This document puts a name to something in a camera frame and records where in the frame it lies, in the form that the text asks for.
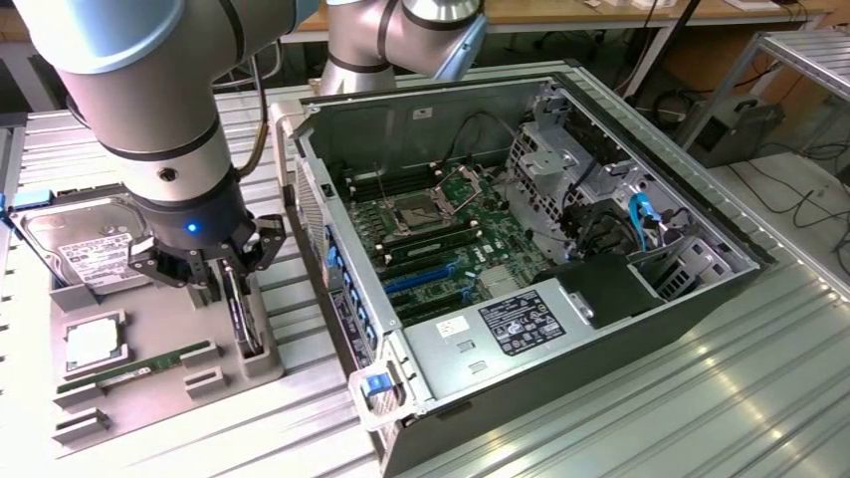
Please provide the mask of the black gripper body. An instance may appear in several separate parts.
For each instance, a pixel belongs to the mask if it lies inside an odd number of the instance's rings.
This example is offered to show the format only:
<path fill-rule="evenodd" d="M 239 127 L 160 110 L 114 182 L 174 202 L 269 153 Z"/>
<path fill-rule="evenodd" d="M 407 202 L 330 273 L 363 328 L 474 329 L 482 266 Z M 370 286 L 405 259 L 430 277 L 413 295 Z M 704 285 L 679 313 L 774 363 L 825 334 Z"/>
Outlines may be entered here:
<path fill-rule="evenodd" d="M 158 246 L 180 256 L 183 251 L 219 251 L 222 243 L 242 248 L 256 232 L 236 178 L 224 176 L 198 197 L 154 201 L 132 194 L 150 234 L 132 241 L 132 254 Z"/>

